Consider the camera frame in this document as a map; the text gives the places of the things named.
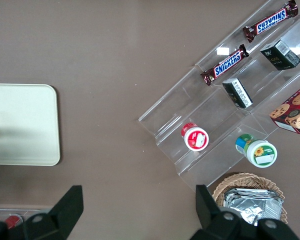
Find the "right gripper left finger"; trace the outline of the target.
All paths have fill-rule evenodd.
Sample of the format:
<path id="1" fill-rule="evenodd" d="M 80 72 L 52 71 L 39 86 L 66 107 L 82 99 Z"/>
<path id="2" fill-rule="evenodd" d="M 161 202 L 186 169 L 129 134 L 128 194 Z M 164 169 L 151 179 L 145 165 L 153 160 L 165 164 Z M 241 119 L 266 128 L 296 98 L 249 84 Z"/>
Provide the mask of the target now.
<path id="1" fill-rule="evenodd" d="M 22 229 L 26 240 L 66 240 L 84 211 L 83 189 L 73 185 L 49 212 L 31 216 Z"/>

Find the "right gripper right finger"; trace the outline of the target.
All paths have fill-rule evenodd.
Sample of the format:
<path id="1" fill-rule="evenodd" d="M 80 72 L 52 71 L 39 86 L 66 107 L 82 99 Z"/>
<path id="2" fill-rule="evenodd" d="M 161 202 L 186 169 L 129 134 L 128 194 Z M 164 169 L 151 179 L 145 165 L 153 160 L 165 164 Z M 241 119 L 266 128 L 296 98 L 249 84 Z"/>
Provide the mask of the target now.
<path id="1" fill-rule="evenodd" d="M 192 240 L 235 240 L 240 235 L 240 218 L 229 211 L 221 211 L 204 184 L 196 186 L 195 209 L 201 229 Z"/>

